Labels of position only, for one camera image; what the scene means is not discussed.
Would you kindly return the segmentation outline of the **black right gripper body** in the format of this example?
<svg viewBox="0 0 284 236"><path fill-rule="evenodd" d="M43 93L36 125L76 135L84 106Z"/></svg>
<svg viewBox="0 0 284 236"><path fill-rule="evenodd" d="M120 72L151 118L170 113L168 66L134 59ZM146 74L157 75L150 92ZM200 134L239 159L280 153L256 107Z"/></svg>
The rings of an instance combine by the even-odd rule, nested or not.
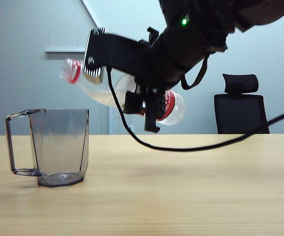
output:
<svg viewBox="0 0 284 236"><path fill-rule="evenodd" d="M146 102L144 129L160 130L157 120L170 116L176 103L165 107L165 92L178 83L184 90L192 89L203 79L200 69L192 84L185 74L203 61L203 34L190 27L167 27L162 33L149 27L149 42L143 54L145 77L141 78L143 99Z"/></svg>

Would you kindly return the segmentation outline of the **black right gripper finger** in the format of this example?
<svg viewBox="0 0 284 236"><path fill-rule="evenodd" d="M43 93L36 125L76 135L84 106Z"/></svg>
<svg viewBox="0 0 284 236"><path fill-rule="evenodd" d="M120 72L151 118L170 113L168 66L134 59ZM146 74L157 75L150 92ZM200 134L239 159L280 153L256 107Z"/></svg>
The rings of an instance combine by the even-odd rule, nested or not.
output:
<svg viewBox="0 0 284 236"><path fill-rule="evenodd" d="M125 103L123 112L125 114L144 115L145 108L143 107L143 99L140 94L127 91L125 94Z"/></svg>

